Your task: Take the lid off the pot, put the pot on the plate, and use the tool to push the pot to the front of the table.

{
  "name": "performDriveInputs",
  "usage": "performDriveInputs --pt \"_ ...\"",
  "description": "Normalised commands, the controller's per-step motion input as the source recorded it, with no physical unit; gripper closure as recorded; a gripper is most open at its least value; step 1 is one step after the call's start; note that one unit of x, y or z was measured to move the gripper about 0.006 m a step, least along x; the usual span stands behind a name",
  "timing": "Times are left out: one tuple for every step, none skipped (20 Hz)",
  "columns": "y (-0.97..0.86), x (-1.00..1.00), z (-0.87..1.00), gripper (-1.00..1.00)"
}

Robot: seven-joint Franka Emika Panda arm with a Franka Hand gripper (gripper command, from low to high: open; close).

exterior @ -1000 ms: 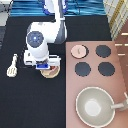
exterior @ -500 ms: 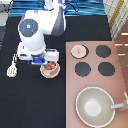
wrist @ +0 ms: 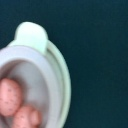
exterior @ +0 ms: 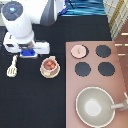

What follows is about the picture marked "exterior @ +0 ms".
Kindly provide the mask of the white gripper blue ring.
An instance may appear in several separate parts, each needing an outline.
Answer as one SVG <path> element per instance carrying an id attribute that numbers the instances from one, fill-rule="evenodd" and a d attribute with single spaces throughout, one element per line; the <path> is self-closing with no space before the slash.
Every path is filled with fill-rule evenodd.
<path id="1" fill-rule="evenodd" d="M 21 43 L 9 32 L 5 34 L 3 45 L 9 53 L 19 54 L 21 58 L 37 58 L 39 55 L 50 53 L 48 42 Z"/>

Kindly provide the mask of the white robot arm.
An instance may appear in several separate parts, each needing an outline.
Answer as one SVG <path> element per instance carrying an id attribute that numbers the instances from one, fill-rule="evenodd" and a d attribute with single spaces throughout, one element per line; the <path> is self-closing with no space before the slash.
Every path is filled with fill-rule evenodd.
<path id="1" fill-rule="evenodd" d="M 50 26 L 66 9 L 65 0 L 11 0 L 1 8 L 1 16 L 8 32 L 3 45 L 9 53 L 22 58 L 35 58 L 49 54 L 50 44 L 36 41 L 33 24 Z"/>

